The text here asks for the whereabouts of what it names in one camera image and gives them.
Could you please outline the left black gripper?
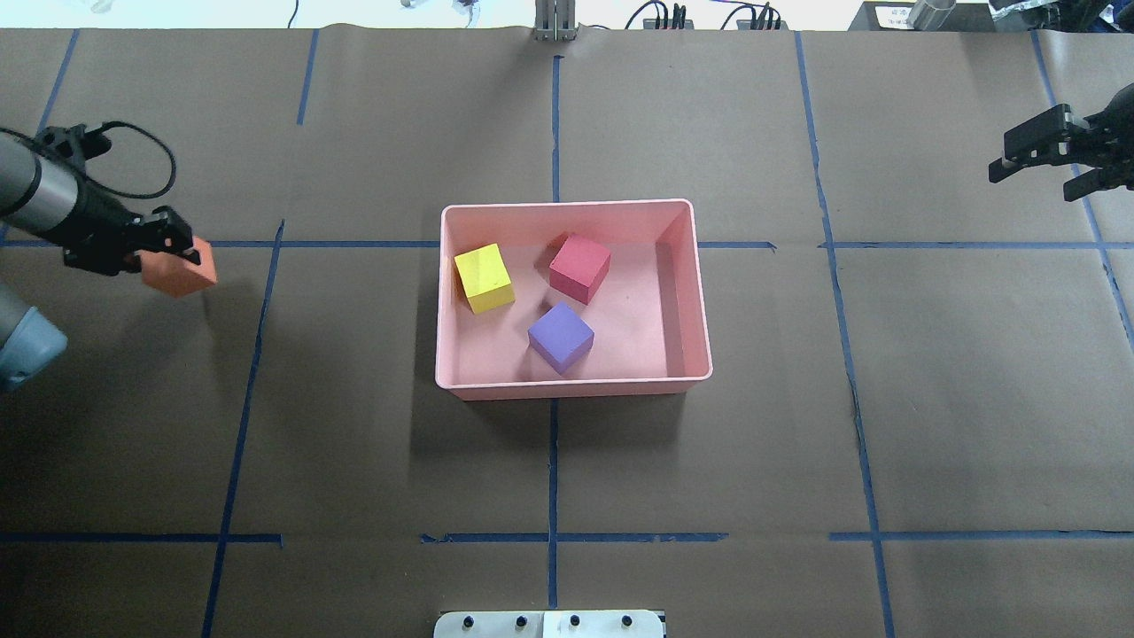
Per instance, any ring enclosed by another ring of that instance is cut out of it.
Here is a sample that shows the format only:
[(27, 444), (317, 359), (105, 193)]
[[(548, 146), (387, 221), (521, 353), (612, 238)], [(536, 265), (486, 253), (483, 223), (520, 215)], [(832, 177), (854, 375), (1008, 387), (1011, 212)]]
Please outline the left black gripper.
[(132, 213), (102, 192), (86, 192), (68, 215), (62, 244), (65, 266), (103, 277), (141, 271), (138, 252), (162, 252), (201, 265), (191, 224), (172, 206), (155, 207), (146, 218)]

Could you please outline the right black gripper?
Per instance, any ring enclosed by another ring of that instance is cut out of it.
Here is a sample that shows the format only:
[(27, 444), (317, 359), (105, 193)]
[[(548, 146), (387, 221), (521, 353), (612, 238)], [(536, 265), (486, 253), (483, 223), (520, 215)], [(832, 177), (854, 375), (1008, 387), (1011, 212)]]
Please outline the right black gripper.
[(1001, 158), (989, 164), (989, 182), (999, 184), (1024, 168), (1077, 162), (1092, 134), (1093, 169), (1069, 179), (1063, 198), (1074, 202), (1097, 192), (1133, 190), (1133, 85), (1118, 90), (1101, 112), (1085, 119), (1069, 105), (1046, 109), (1004, 134)]

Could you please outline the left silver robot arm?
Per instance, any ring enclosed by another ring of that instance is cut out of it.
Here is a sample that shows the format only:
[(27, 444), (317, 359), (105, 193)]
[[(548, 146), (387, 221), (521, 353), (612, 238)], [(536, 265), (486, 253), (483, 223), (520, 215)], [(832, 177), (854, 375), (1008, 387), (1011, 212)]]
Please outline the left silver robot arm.
[[(113, 148), (105, 133), (120, 127), (166, 153), (166, 186), (151, 193), (119, 192), (88, 176), (88, 160)], [(124, 121), (91, 130), (82, 124), (46, 127), (34, 137), (3, 127), (1, 154), (3, 223), (59, 246), (66, 267), (102, 277), (141, 272), (146, 284), (174, 298), (215, 284), (211, 244), (177, 211), (159, 206), (139, 214), (121, 202), (155, 199), (174, 189), (174, 151), (150, 131)], [(3, 394), (34, 378), (66, 348), (64, 332), (3, 284)]]

